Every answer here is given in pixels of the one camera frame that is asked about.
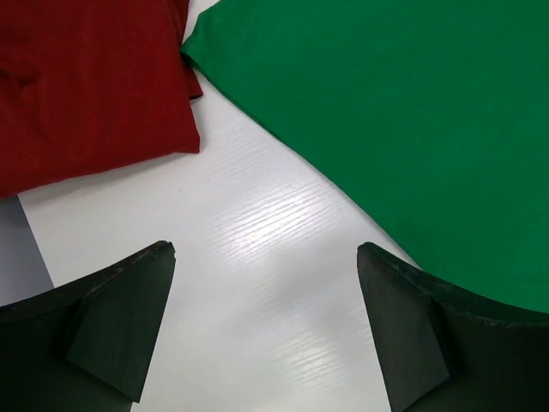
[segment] red cushion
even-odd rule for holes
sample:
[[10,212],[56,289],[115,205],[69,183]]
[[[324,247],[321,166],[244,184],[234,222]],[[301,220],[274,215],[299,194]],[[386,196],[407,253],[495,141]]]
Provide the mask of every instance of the red cushion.
[[186,0],[0,1],[0,196],[198,152]]

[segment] black foam piece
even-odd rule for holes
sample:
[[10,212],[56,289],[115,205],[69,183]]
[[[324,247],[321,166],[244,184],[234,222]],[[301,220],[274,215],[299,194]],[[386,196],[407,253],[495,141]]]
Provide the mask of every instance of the black foam piece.
[[0,410],[129,411],[145,385],[174,253],[158,242],[0,308]]
[[468,292],[371,243],[358,266],[393,412],[549,410],[548,314]]

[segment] green fabric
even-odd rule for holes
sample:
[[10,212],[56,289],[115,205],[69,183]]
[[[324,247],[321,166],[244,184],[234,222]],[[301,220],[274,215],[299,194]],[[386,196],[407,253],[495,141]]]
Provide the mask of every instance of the green fabric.
[[547,0],[221,0],[183,51],[423,269],[549,312],[548,15]]

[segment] red fabric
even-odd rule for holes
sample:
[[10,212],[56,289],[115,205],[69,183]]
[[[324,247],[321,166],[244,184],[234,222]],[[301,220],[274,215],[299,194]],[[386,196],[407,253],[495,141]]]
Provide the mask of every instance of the red fabric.
[[[169,2],[184,8],[175,31]],[[196,78],[179,55],[186,6],[0,0],[0,196],[198,152]]]
[[[185,34],[185,25],[189,13],[189,0],[167,0],[170,14],[172,15],[172,24],[175,27],[178,38],[178,47],[183,42]],[[185,78],[187,79],[187,88],[189,89],[189,97],[196,99],[202,96],[202,89],[196,79],[195,72],[192,68],[184,63]]]

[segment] white table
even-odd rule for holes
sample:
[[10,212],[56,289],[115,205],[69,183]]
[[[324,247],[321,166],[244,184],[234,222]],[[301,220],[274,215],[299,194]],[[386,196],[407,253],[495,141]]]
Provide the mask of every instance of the white table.
[[[191,5],[188,31],[214,0]],[[51,279],[170,240],[177,268],[134,411],[389,410],[356,248],[402,251],[201,78],[202,153],[20,196]]]

